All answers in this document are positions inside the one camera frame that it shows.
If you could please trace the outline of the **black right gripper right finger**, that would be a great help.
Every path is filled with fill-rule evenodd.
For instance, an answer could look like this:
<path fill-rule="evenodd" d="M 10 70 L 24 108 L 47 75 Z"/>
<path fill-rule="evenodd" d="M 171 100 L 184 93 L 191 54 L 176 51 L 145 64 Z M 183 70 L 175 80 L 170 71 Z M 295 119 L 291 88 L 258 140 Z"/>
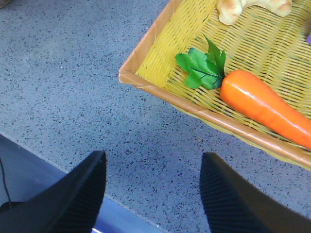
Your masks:
<path fill-rule="evenodd" d="M 222 158 L 202 155 L 201 200 L 212 233 L 309 233 L 310 219 L 264 194 Z"/>

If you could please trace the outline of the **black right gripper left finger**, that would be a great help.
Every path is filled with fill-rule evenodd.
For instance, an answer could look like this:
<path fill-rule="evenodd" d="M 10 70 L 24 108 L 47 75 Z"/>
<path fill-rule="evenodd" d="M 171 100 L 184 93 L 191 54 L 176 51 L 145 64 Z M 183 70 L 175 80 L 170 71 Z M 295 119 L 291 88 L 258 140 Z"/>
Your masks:
<path fill-rule="evenodd" d="M 106 186 L 106 154 L 94 151 L 60 181 L 0 213 L 2 233 L 90 233 Z"/>

